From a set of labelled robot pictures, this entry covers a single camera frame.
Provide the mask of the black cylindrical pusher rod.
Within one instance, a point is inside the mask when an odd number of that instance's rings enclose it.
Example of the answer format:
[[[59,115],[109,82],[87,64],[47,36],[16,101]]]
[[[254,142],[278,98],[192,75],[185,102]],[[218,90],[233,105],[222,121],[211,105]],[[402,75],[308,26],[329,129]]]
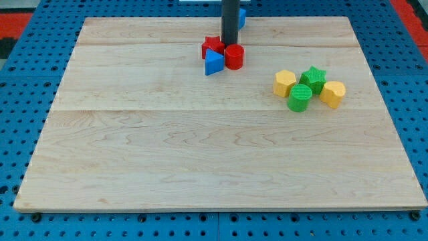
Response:
[[[239,31],[240,0],[221,2],[221,41],[226,45],[236,44]]]

